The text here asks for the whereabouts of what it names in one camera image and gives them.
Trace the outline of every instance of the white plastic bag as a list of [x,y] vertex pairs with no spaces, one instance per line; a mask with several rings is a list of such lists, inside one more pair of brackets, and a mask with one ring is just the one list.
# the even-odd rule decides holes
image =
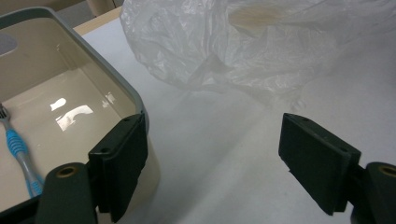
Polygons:
[[391,0],[125,0],[136,59],[188,90],[279,94],[329,74],[351,42],[396,28]]

